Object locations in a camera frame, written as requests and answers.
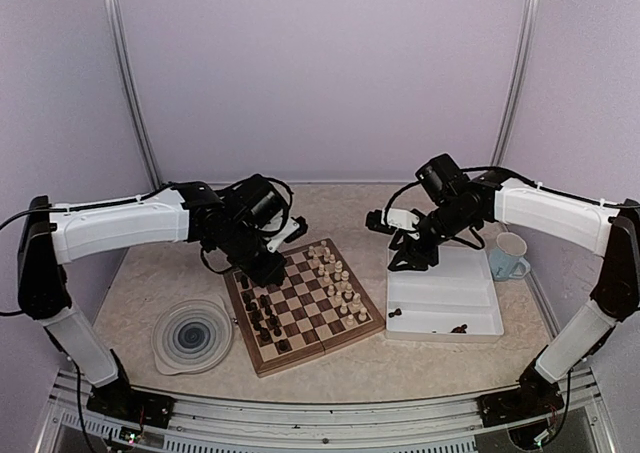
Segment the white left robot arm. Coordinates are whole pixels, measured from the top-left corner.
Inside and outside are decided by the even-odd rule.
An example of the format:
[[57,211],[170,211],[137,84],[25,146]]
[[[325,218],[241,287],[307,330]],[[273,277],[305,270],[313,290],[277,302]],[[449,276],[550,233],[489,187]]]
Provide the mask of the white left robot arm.
[[284,182],[254,174],[222,189],[205,182],[172,182],[142,195],[102,202],[31,201],[17,253],[17,300],[39,322],[121,418],[140,407],[117,356],[74,305],[64,267],[96,254],[156,243],[196,243],[202,255],[221,252],[229,269],[265,287],[284,280],[279,248],[303,236],[292,215],[293,192]]

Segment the dark piece back rank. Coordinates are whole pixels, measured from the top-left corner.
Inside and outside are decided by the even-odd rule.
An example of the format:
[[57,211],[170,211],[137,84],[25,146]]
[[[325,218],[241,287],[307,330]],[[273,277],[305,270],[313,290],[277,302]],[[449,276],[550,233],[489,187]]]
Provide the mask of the dark piece back rank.
[[262,329],[260,332],[260,338],[264,343],[270,343],[271,342],[271,336],[270,333],[267,329]]

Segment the wooden chess board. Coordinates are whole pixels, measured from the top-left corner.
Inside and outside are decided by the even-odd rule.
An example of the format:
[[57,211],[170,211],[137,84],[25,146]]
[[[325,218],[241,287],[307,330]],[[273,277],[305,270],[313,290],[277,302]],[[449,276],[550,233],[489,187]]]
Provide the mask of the wooden chess board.
[[[249,279],[249,288],[243,289],[239,281],[239,275],[243,274],[241,271],[235,270],[224,275],[225,285],[237,324],[240,328],[240,333],[254,371],[260,378],[285,371],[347,346],[351,346],[385,329],[385,319],[366,291],[371,301],[370,306],[376,308],[376,321],[374,323],[356,326],[336,336],[330,335],[328,338],[320,338],[309,322],[306,319],[302,320],[304,311],[300,312],[298,310],[300,302],[297,298],[295,286],[303,283],[303,280],[298,275],[296,262],[304,259],[301,253],[310,244],[299,246],[283,253],[286,260],[285,277],[284,282],[280,286],[270,285],[260,287],[244,274]],[[242,292],[249,292],[254,297],[254,308],[250,311],[245,309],[241,298]],[[277,326],[282,330],[282,334],[279,337],[273,335],[274,327],[271,326],[268,321],[270,316],[264,314],[265,307],[260,305],[259,298],[261,295],[268,297],[273,315],[278,319]],[[259,322],[262,325],[262,329],[269,331],[271,336],[270,343],[264,343],[261,340],[260,332],[262,329],[260,331],[253,329],[253,322],[250,320],[249,315],[250,312],[254,310],[261,311],[262,319]],[[276,343],[282,339],[288,340],[290,350],[279,353],[276,349]]]

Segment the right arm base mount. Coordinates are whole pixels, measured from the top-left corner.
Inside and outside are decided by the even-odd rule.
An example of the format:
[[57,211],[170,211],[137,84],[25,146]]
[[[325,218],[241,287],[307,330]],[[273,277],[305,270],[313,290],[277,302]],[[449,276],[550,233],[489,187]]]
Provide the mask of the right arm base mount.
[[537,422],[508,430],[511,442],[522,451],[541,451],[562,431],[568,417],[571,372],[567,375],[567,398],[563,399],[558,382],[549,383],[532,361],[520,375],[518,386],[498,393],[484,394],[476,403],[484,428],[546,416]]

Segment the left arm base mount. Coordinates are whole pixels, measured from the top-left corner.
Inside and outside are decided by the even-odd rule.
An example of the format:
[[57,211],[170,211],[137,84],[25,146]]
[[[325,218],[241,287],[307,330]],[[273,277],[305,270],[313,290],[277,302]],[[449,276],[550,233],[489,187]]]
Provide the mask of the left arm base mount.
[[133,388],[122,362],[113,349],[110,353],[117,366],[117,377],[105,386],[91,388],[87,409],[136,423],[141,427],[167,429],[175,399],[168,395]]

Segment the dark chess piece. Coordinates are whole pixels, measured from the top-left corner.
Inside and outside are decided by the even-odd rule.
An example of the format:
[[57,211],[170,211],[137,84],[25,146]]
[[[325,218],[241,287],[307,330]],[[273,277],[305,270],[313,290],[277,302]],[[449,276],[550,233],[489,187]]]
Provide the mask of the dark chess piece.
[[247,311],[250,311],[251,309],[254,308],[254,306],[253,306],[254,297],[249,292],[242,292],[241,293],[241,298],[243,300],[243,303],[245,305],[245,309]]

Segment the white plastic tray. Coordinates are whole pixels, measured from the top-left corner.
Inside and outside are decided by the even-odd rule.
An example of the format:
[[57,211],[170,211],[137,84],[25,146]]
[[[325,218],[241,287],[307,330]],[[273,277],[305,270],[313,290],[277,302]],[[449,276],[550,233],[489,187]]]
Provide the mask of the white plastic tray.
[[[401,316],[388,313],[400,308]],[[467,324],[466,334],[432,334]],[[426,271],[387,275],[386,331],[390,340],[494,343],[504,326],[486,253],[441,246]]]

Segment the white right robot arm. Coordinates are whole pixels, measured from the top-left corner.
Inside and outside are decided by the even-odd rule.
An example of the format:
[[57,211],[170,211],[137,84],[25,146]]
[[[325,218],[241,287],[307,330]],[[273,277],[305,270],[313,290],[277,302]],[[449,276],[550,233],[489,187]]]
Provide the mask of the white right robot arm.
[[639,310],[639,203],[610,202],[550,188],[500,166],[461,167],[448,154],[421,166],[413,181],[432,201],[428,213],[397,209],[389,199],[381,213],[396,252],[392,268],[425,271],[438,263],[441,244],[499,223],[534,242],[541,285],[561,282],[561,292],[583,305],[537,356],[532,375],[513,392],[511,406],[535,415],[554,383],[598,351],[617,325]]

